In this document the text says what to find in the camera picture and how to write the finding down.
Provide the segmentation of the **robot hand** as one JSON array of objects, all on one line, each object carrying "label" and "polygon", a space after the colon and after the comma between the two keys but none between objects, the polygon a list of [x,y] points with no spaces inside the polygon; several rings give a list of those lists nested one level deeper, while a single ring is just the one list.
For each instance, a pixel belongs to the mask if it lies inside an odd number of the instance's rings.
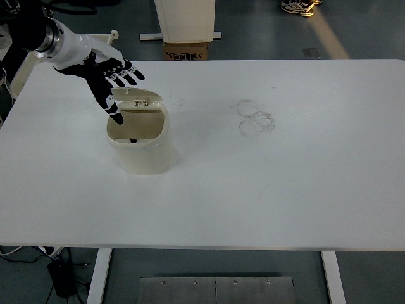
[{"label": "robot hand", "polygon": [[135,86],[145,76],[109,44],[88,34],[76,34],[59,21],[53,23],[58,29],[58,40],[50,55],[54,69],[85,79],[99,106],[113,121],[123,124],[112,88]]}]

